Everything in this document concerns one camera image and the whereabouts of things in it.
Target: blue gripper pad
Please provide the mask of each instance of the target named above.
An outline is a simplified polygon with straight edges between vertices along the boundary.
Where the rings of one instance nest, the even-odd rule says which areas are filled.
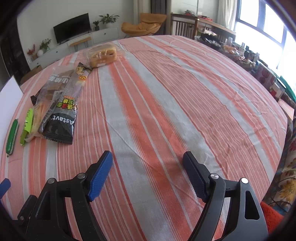
[[[209,194],[207,188],[210,186],[208,176],[210,172],[203,164],[199,164],[190,151],[183,155],[183,166],[189,177],[197,197],[201,198],[203,202],[208,202]]]
[[[10,186],[11,186],[11,183],[10,183],[9,179],[4,178],[4,180],[0,183],[0,199],[8,191]]]
[[[105,151],[98,161],[99,167],[95,171],[94,176],[90,182],[90,188],[88,193],[88,198],[90,202],[92,202],[96,197],[100,195],[105,180],[111,169],[112,162],[112,153],[109,151]]]

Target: plastic bag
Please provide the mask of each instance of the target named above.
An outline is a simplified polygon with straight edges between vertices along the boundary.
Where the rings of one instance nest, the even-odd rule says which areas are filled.
[[[90,68],[97,68],[116,61],[123,53],[123,50],[113,43],[96,45],[84,52],[85,63]]]
[[[46,113],[46,116],[49,116],[43,122],[45,126],[43,135],[46,139],[72,144],[77,116],[77,99],[90,73],[91,69],[79,63],[55,108],[52,110],[51,106]]]
[[[74,70],[74,65],[55,67],[54,72],[45,85],[35,96],[31,96],[32,103],[34,104],[33,123],[31,132],[25,138],[25,141],[29,142],[34,137],[42,137],[42,134],[38,132],[40,124],[49,107],[61,96]]]

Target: red cloth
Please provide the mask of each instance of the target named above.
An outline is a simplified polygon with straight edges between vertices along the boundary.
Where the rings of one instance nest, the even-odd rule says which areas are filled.
[[[270,234],[281,222],[283,216],[264,202],[261,202],[260,206],[265,217],[268,233]]]

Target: black tv screen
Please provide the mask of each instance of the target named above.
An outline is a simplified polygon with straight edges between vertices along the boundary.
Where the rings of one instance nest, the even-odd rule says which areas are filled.
[[[56,36],[57,43],[61,43],[73,36],[90,30],[91,25],[89,23],[88,13],[71,18],[54,26],[54,34]]]

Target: white curtain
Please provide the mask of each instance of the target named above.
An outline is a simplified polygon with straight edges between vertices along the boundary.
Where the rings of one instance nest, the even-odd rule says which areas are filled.
[[[133,0],[133,24],[140,22],[140,13],[150,13],[150,0]]]
[[[219,0],[217,23],[233,30],[236,13],[237,0]]]

